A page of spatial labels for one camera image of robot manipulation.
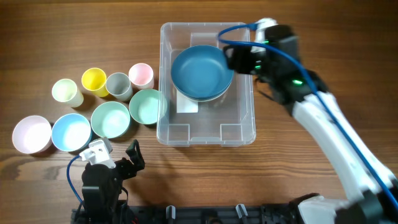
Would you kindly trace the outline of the pink plastic cup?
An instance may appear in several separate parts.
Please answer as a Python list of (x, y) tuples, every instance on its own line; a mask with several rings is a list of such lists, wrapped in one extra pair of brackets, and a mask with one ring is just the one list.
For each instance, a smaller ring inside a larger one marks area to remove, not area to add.
[(129, 69), (128, 73), (131, 83), (139, 90), (154, 87), (154, 71), (146, 63), (137, 63)]

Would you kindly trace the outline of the pale pink small bowl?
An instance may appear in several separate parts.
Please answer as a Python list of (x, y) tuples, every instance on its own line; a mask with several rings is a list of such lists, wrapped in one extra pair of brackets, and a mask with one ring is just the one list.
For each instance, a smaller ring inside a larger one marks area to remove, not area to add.
[(42, 116), (32, 115), (19, 121), (12, 133), (14, 147), (24, 154), (47, 150), (51, 143), (52, 127)]

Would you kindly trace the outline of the yellow plastic cup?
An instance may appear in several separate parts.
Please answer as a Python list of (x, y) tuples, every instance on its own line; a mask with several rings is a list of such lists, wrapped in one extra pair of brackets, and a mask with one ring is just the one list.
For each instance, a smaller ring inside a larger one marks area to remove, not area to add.
[(109, 95), (109, 92), (106, 89), (106, 81), (107, 76), (100, 68), (89, 68), (81, 77), (83, 87), (98, 97)]

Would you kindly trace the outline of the grey plastic cup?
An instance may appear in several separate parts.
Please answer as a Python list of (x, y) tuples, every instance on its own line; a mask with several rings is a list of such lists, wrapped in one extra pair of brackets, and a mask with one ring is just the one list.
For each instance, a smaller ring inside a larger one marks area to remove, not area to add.
[(107, 78), (106, 89), (119, 101), (128, 101), (133, 96), (130, 79), (121, 72), (113, 73)]

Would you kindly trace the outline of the dark blue bowl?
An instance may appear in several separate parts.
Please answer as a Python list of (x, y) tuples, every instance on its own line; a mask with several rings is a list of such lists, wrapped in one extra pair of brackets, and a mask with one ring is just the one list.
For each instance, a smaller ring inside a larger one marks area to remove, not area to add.
[(196, 45), (185, 49), (174, 60), (171, 68), (172, 82), (233, 81), (234, 71), (227, 65), (224, 53), (210, 45)]
[(227, 82), (204, 82), (204, 81), (179, 81), (173, 82), (174, 87), (186, 96), (198, 99), (212, 98), (222, 93), (226, 88), (229, 88), (232, 80)]

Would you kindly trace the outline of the light blue small bowl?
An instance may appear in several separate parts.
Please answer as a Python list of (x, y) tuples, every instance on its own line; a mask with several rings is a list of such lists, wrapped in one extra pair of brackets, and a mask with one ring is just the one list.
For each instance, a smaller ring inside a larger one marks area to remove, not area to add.
[(90, 122), (77, 113), (70, 113), (60, 117), (52, 128), (52, 142), (54, 146), (64, 152), (83, 149), (92, 137)]

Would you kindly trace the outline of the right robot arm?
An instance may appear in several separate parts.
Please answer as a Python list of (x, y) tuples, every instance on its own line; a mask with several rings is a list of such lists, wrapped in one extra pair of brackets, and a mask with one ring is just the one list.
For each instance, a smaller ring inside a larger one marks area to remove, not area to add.
[(303, 223), (396, 223), (397, 178), (368, 149), (335, 97), (298, 55), (297, 36), (286, 25), (248, 24), (254, 42), (224, 40), (230, 69), (257, 75), (317, 142), (345, 191), (343, 200), (306, 196), (297, 204)]

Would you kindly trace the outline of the cream large bowl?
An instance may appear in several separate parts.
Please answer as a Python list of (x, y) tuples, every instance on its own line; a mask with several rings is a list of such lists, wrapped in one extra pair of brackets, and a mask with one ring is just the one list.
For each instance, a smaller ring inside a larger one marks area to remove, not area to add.
[(222, 95), (224, 95), (226, 92), (228, 91), (228, 89), (226, 88), (222, 93), (220, 93), (219, 95), (216, 95), (212, 98), (207, 98), (207, 99), (198, 99), (198, 98), (191, 98), (189, 96), (184, 95), (183, 93), (181, 93), (179, 90), (176, 89), (176, 93), (182, 95), (185, 98), (188, 98), (189, 100), (193, 100), (193, 101), (199, 101), (199, 102), (207, 102), (207, 101), (212, 101), (215, 100), (219, 97), (221, 97)]

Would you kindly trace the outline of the mint green bowl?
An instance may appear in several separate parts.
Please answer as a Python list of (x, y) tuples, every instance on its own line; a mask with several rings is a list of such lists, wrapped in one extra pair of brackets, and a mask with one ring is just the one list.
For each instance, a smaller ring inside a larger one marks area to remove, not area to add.
[(91, 115), (91, 128), (99, 137), (118, 138), (129, 128), (131, 117), (122, 103), (109, 101), (99, 105)]
[(138, 91), (129, 102), (132, 119), (140, 124), (151, 125), (158, 121), (159, 102), (162, 94), (158, 90)]

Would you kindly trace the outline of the cream plastic cup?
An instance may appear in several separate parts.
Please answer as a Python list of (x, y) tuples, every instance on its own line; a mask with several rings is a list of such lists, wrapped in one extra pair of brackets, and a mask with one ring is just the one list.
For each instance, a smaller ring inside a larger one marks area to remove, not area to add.
[(61, 79), (52, 87), (53, 98), (69, 107), (79, 107), (84, 100), (82, 92), (78, 89), (77, 84), (71, 79)]

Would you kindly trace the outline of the clear plastic storage container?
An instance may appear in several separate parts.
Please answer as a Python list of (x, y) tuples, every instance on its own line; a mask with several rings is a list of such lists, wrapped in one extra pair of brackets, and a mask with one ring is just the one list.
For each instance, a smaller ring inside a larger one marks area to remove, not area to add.
[(228, 91), (221, 97), (198, 102), (197, 113), (177, 113), (176, 88), (170, 70), (178, 54), (195, 45), (212, 45), (220, 31), (232, 22), (168, 22), (160, 28), (159, 91), (166, 109), (157, 122), (157, 140), (169, 146), (216, 144), (240, 146), (256, 138), (254, 88), (252, 76), (235, 74)]

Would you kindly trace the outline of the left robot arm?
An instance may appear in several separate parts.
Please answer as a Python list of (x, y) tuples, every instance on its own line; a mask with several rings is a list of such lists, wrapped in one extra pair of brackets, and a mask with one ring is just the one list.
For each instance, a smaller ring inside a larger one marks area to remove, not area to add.
[(126, 149), (128, 158), (113, 161), (108, 138), (92, 141), (80, 153), (87, 162), (81, 176), (85, 215), (92, 223), (138, 223), (139, 220), (129, 208), (128, 201), (120, 201), (119, 195), (127, 192), (123, 181), (133, 178), (145, 168), (138, 140), (133, 140)]

